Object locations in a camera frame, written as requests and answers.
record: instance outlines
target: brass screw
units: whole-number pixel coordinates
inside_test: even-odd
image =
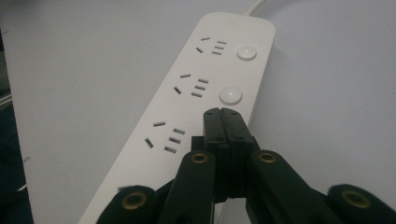
[[[272,163],[272,162],[276,162],[276,157],[268,152],[263,152],[262,154],[259,155],[259,159],[263,162],[267,162],[267,163]]]
[[[122,200],[122,207],[127,209],[127,210],[135,210],[143,204],[145,204],[147,200],[147,196],[145,193],[142,191],[137,191],[131,194],[128,194],[125,196]]]
[[[209,161],[209,158],[204,153],[197,153],[191,156],[191,160],[195,163],[205,163]]]
[[[343,196],[343,199],[347,203],[349,203],[355,207],[368,208],[371,206],[370,201],[366,197],[364,197],[362,194],[360,194],[356,191],[346,189],[343,191],[342,196]]]

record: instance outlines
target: dark floor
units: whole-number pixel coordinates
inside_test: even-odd
[[[10,95],[7,66],[0,39],[0,224],[34,223],[18,141],[12,101],[2,104]]]

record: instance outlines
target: white table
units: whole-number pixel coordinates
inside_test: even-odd
[[[198,20],[253,2],[1,1],[35,223],[78,222]],[[394,209],[395,11],[394,0],[259,8],[277,33],[251,127],[314,189],[349,183]],[[246,223],[235,214],[226,222]]]

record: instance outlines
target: button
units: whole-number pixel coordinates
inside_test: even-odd
[[[242,99],[242,92],[236,87],[226,87],[219,95],[225,105],[237,105]]]
[[[245,45],[239,48],[237,55],[240,60],[247,62],[256,58],[257,51],[253,47]]]

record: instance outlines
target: power strip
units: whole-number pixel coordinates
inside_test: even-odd
[[[263,19],[204,16],[79,223],[95,223],[119,188],[158,189],[175,178],[191,137],[203,134],[206,110],[229,107],[250,123],[274,37]]]

